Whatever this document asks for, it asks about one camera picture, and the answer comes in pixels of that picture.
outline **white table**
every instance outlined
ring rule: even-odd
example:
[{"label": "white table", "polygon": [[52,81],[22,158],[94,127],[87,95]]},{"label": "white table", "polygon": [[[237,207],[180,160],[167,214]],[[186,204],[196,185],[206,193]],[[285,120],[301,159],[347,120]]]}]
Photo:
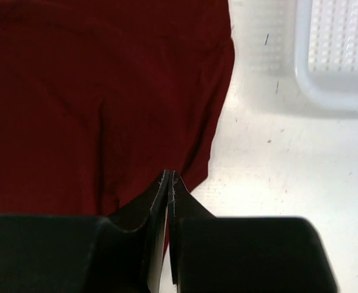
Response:
[{"label": "white table", "polygon": [[[272,20],[259,8],[265,5],[274,11]],[[301,96],[289,70],[294,5],[230,1],[235,69],[209,178],[192,194],[219,216],[307,218],[321,236],[340,292],[358,293],[358,118],[322,112]],[[271,49],[262,51],[267,34]],[[258,66],[281,44],[279,34],[282,50],[275,50],[268,68]],[[162,293],[175,292],[170,282],[166,259]]]}]

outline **scratch mark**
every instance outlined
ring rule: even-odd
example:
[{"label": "scratch mark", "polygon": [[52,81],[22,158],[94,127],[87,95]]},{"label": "scratch mark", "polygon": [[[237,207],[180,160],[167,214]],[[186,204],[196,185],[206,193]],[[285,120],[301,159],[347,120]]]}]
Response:
[{"label": "scratch mark", "polygon": [[267,34],[267,36],[266,36],[266,40],[265,40],[265,46],[267,45],[267,43],[269,42],[269,36],[270,36],[270,34]]}]

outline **white plastic basket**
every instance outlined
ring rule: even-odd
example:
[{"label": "white plastic basket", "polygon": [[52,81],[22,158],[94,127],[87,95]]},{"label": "white plastic basket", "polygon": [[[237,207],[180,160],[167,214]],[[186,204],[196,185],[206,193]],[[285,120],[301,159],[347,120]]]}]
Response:
[{"label": "white plastic basket", "polygon": [[358,0],[298,0],[298,86],[320,107],[358,112]]}]

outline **black metal tool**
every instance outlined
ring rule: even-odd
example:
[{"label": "black metal tool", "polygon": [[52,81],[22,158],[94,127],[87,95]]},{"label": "black metal tool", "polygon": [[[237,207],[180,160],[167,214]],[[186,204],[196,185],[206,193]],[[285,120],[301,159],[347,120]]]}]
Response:
[{"label": "black metal tool", "polygon": [[0,215],[0,293],[158,293],[167,222],[179,293],[337,292],[308,221],[215,217],[165,170],[109,217]]}]

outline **dark red fabric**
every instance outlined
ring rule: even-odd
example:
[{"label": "dark red fabric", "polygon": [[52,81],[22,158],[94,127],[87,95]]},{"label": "dark red fabric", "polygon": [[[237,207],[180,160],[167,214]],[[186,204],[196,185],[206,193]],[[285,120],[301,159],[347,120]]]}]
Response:
[{"label": "dark red fabric", "polygon": [[0,0],[0,213],[110,214],[207,176],[227,0]]}]

